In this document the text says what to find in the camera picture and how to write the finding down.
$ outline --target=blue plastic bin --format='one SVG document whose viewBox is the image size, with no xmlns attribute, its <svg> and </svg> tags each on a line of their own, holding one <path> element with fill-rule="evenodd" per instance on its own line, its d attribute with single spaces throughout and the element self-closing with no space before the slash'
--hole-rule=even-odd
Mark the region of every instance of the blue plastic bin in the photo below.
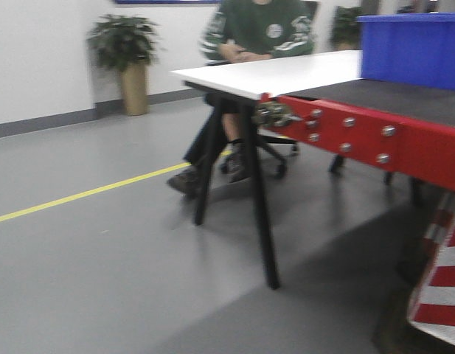
<svg viewBox="0 0 455 354">
<path fill-rule="evenodd" d="M 360 16 L 361 77 L 455 90 L 455 13 Z"/>
</svg>

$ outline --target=yellow floor line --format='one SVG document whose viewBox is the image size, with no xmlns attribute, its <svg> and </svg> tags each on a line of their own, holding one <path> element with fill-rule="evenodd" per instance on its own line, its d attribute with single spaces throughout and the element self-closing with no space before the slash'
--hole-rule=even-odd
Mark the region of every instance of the yellow floor line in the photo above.
<svg viewBox="0 0 455 354">
<path fill-rule="evenodd" d="M 221 155 L 225 156 L 225 155 L 229 155 L 230 153 L 231 153 L 230 151 L 226 150 L 226 151 L 222 152 Z M 133 178 L 125 179 L 123 181 L 119 181 L 119 182 L 116 182 L 116 183 L 113 183 L 113 184 L 108 184 L 106 186 L 94 188 L 93 190 L 87 190 L 85 192 L 81 192 L 81 193 L 78 193 L 78 194 L 70 195 L 70 196 L 65 197 L 65 198 L 60 198 L 60 199 L 57 199 L 56 201 L 50 201 L 48 203 L 43 203 L 43 204 L 39 204 L 39 205 L 36 205 L 36 206 L 31 206 L 30 208 L 18 210 L 17 212 L 11 212 L 9 214 L 1 215 L 0 216 L 0 223 L 2 221 L 10 220 L 10 219 L 13 219 L 13 218 L 18 218 L 19 216 L 28 215 L 28 214 L 31 214 L 33 212 L 38 212 L 38 211 L 43 210 L 43 209 L 47 209 L 47 208 L 50 208 L 50 207 L 56 207 L 57 205 L 68 203 L 70 201 L 76 201 L 77 199 L 85 198 L 85 197 L 88 197 L 88 196 L 93 195 L 93 194 L 105 192 L 106 190 L 112 190 L 114 188 L 126 186 L 126 185 L 134 183 L 134 182 L 143 181 L 144 179 L 147 179 L 147 178 L 150 178 L 150 177 L 155 177 L 155 176 L 162 175 L 164 173 L 169 173 L 169 172 L 172 172 L 172 171 L 175 171 L 175 170 L 179 170 L 180 168 L 184 168 L 184 167 L 187 167 L 189 165 L 190 164 L 188 164 L 187 162 L 185 162 L 183 164 L 176 164 L 174 166 L 163 168 L 163 169 L 158 170 L 158 171 L 146 173 L 144 175 L 140 175 L 140 176 L 136 176 L 136 177 L 133 177 Z"/>
</svg>

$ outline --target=sweatshirt logo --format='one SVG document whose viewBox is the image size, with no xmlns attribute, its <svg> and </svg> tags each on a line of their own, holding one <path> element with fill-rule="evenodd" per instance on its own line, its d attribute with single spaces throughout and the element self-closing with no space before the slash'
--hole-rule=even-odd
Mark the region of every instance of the sweatshirt logo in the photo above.
<svg viewBox="0 0 455 354">
<path fill-rule="evenodd" d="M 283 27 L 281 27 L 281 25 L 279 25 L 279 24 L 271 24 L 266 29 L 266 35 L 269 38 L 278 38 L 282 34 L 283 34 Z"/>
</svg>

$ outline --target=white table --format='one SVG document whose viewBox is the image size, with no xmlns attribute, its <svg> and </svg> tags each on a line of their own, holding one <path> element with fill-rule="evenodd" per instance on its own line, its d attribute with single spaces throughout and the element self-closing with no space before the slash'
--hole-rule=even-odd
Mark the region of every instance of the white table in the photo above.
<svg viewBox="0 0 455 354">
<path fill-rule="evenodd" d="M 361 51 L 347 50 L 172 72 L 187 83 L 259 100 L 359 78 Z"/>
<path fill-rule="evenodd" d="M 206 160 L 201 174 L 201 191 L 194 222 L 201 225 L 206 209 L 206 200 L 212 172 L 215 131 L 220 125 L 221 98 L 236 100 L 240 104 L 246 158 L 251 173 L 251 190 L 254 196 L 254 211 L 260 236 L 260 247 L 265 268 L 265 278 L 270 288 L 279 287 L 274 245 L 270 232 L 270 220 L 265 199 L 262 171 L 256 149 L 257 127 L 251 123 L 251 107 L 263 94 L 276 97 L 289 92 L 320 86 L 343 83 L 359 78 L 361 52 L 328 52 L 291 58 L 278 58 L 251 63 L 236 63 L 223 66 L 204 66 L 196 69 L 172 72 L 187 86 L 212 92 L 218 98 L 209 118 L 209 136 Z"/>
</svg>

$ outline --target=hand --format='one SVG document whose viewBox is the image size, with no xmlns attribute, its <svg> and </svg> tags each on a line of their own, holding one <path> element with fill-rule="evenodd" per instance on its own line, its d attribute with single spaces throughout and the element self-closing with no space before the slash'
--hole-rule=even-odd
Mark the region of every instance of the hand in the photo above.
<svg viewBox="0 0 455 354">
<path fill-rule="evenodd" d="M 238 63 L 244 63 L 246 61 L 258 61 L 271 59 L 271 54 L 256 54 L 252 52 L 241 52 L 238 56 Z"/>
<path fill-rule="evenodd" d="M 245 50 L 237 44 L 221 44 L 219 45 L 219 54 L 231 63 L 240 63 L 240 54 Z"/>
</svg>

